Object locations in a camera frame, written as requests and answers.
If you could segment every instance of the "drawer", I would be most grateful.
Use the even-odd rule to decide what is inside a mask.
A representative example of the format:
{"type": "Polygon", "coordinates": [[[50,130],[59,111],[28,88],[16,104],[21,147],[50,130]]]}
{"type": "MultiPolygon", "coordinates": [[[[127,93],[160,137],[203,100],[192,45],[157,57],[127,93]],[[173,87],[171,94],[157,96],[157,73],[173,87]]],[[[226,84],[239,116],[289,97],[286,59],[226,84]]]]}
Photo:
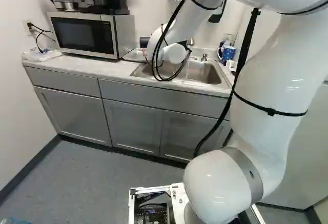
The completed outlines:
{"type": "Polygon", "coordinates": [[[99,80],[103,98],[218,118],[227,99],[163,88],[99,80]]]}
{"type": "Polygon", "coordinates": [[[75,74],[25,67],[33,85],[101,97],[98,80],[75,74]]]}

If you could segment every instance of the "cabinet door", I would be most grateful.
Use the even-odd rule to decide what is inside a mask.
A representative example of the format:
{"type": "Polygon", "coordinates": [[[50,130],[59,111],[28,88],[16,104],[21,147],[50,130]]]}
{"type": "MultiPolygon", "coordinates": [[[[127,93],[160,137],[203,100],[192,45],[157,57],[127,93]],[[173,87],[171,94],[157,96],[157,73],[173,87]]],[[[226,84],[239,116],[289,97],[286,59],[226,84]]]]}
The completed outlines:
{"type": "Polygon", "coordinates": [[[113,146],[159,155],[162,110],[104,100],[113,146]]]}
{"type": "Polygon", "coordinates": [[[58,133],[111,146],[100,98],[40,87],[35,92],[58,133]]]}
{"type": "MultiPolygon", "coordinates": [[[[164,111],[160,155],[188,162],[192,159],[197,144],[216,122],[216,119],[208,117],[164,111]]],[[[223,121],[216,132],[201,147],[200,153],[221,148],[229,130],[229,122],[223,121]]]]}

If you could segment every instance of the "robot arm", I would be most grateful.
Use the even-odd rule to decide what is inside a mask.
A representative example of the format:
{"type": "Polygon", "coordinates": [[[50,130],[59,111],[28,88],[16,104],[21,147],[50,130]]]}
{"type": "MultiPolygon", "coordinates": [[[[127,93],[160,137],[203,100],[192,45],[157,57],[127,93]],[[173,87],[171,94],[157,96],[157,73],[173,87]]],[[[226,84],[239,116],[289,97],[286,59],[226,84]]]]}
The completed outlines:
{"type": "MultiPolygon", "coordinates": [[[[210,8],[222,3],[195,1],[210,8]]],[[[294,15],[282,16],[275,33],[239,75],[230,107],[234,134],[229,146],[188,164],[183,178],[190,200],[185,209],[186,224],[200,220],[227,223],[279,186],[290,140],[302,119],[295,114],[308,109],[328,72],[328,0],[239,1],[294,15]],[[268,114],[243,99],[278,113],[268,114]]],[[[190,38],[211,16],[212,11],[198,4],[186,1],[166,36],[169,44],[190,38]]],[[[160,35],[159,30],[152,35],[148,56],[160,35]]]]}
{"type": "MultiPolygon", "coordinates": [[[[161,53],[158,60],[169,60],[173,63],[182,62],[185,56],[185,49],[177,42],[182,42],[192,38],[199,27],[208,21],[214,10],[222,5],[224,0],[186,0],[183,7],[179,11],[176,20],[171,25],[165,39],[168,43],[162,42],[160,46],[161,53]]],[[[150,37],[147,45],[147,54],[149,58],[153,56],[155,46],[162,35],[162,27],[159,27],[150,37]]]]}

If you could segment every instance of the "faucet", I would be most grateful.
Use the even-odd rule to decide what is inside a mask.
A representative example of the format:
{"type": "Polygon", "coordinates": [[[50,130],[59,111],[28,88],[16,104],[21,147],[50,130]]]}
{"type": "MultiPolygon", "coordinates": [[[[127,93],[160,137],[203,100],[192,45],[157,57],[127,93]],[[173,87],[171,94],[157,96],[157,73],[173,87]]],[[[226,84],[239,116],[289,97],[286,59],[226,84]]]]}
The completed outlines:
{"type": "Polygon", "coordinates": [[[206,62],[207,61],[207,54],[204,53],[203,56],[200,59],[201,62],[206,62]]]}
{"type": "Polygon", "coordinates": [[[187,41],[188,46],[194,46],[195,45],[195,40],[194,38],[190,38],[190,40],[187,41]]]}

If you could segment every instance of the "microwave door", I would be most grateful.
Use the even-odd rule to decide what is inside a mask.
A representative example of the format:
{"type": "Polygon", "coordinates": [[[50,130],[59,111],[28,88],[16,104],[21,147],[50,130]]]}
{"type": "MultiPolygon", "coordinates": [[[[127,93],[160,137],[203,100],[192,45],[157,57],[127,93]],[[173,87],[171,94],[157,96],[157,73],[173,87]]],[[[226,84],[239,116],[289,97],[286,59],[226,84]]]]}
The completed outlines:
{"type": "Polygon", "coordinates": [[[117,57],[111,22],[51,17],[59,47],[64,52],[117,57]]]}

